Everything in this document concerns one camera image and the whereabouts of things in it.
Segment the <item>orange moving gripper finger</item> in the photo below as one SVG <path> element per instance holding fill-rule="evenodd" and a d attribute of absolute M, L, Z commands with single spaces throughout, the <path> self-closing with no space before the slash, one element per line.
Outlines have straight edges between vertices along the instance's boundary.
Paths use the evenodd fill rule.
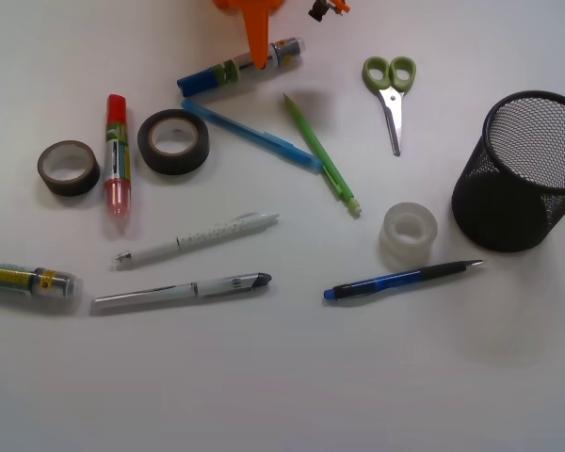
<path fill-rule="evenodd" d="M 338 15 L 349 13 L 350 11 L 350 7 L 347 5 L 347 2 L 345 0 L 330 0 L 329 3 L 331 5 L 331 8 Z"/>

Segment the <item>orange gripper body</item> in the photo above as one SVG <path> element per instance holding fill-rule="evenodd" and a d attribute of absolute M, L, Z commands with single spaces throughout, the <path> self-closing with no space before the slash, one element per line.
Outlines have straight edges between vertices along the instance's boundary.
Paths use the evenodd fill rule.
<path fill-rule="evenodd" d="M 283 3 L 284 0 L 213 0 L 213 4 L 220 10 L 264 10 L 267 14 L 277 11 Z"/>

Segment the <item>orange fixed gripper finger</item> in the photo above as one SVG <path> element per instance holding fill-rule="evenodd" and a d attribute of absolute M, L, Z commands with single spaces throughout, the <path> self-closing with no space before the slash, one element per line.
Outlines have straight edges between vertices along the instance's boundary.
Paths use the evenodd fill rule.
<path fill-rule="evenodd" d="M 268 55 L 268 8 L 266 5 L 242 5 L 240 10 L 253 64 L 262 70 L 267 65 Z"/>

